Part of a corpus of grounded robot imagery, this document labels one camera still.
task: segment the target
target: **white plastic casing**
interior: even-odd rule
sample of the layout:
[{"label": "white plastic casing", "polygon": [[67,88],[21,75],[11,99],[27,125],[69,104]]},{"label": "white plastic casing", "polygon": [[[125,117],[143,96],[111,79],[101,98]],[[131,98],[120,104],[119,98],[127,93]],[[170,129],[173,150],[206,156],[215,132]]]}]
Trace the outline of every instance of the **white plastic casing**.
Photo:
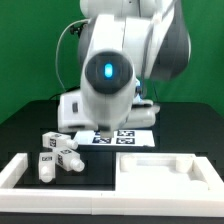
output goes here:
[{"label": "white plastic casing", "polygon": [[64,170],[81,172],[85,168],[85,164],[81,161],[80,155],[68,147],[54,148],[53,152],[56,155],[56,164]]},{"label": "white plastic casing", "polygon": [[56,148],[61,146],[67,146],[71,149],[77,149],[78,143],[71,140],[70,135],[59,134],[55,132],[48,132],[42,136],[43,147]]},{"label": "white plastic casing", "polygon": [[114,14],[119,17],[136,16],[151,17],[155,11],[162,8],[164,0],[81,0],[80,8],[86,18],[99,14]]},{"label": "white plastic casing", "polygon": [[[81,76],[84,113],[97,125],[109,126],[111,131],[117,130],[126,122],[135,95],[134,65],[125,52],[122,52],[124,25],[124,22],[115,21],[113,15],[98,16]],[[85,69],[91,58],[98,53],[108,51],[116,52],[126,58],[133,70],[131,80],[113,95],[96,92],[85,75]]]},{"label": "white plastic casing", "polygon": [[55,178],[55,154],[53,152],[42,152],[39,156],[39,179],[49,183]]}]

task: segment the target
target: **white block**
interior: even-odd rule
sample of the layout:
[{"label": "white block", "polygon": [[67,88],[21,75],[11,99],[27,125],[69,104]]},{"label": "white block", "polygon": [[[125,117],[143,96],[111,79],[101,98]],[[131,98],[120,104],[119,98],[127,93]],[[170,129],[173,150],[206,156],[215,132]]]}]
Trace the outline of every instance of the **white block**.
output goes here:
[{"label": "white block", "polygon": [[13,188],[28,167],[26,153],[18,153],[0,173],[0,188]]}]

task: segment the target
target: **white foam tray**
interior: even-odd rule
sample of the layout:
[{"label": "white foam tray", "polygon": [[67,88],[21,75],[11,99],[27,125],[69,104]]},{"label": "white foam tray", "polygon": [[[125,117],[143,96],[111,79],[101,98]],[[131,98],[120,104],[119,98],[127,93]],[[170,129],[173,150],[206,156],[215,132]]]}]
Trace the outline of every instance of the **white foam tray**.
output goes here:
[{"label": "white foam tray", "polygon": [[0,189],[0,211],[224,217],[224,184],[207,158],[117,153],[116,159],[115,191],[29,190],[9,185]]}]

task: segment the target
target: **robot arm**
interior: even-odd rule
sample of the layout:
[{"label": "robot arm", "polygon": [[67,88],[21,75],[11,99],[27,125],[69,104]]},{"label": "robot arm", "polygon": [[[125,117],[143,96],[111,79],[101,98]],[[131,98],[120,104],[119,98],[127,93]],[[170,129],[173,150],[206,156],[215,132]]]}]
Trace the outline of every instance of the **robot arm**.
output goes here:
[{"label": "robot arm", "polygon": [[61,96],[59,131],[93,129],[112,137],[119,128],[152,126],[159,108],[139,97],[136,77],[169,80],[186,67],[190,42],[180,1],[83,0],[80,5],[86,17],[96,17],[81,34],[81,91]]}]

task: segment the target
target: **black table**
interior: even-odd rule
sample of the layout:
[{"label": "black table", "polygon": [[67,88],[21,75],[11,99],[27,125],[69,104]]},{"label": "black table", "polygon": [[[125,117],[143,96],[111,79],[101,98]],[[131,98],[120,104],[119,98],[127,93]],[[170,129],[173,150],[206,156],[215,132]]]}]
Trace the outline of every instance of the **black table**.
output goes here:
[{"label": "black table", "polygon": [[[86,168],[79,174],[57,168],[51,185],[38,179],[42,134],[57,131],[58,101],[33,101],[0,125],[0,170],[18,152],[28,153],[29,168],[17,188],[114,190],[115,152],[126,147],[80,146]],[[224,179],[224,119],[211,107],[200,103],[161,103],[161,112],[152,127],[154,148],[136,147],[148,153],[194,153],[206,156]],[[131,217],[0,213],[0,223],[224,223],[223,218]]]}]

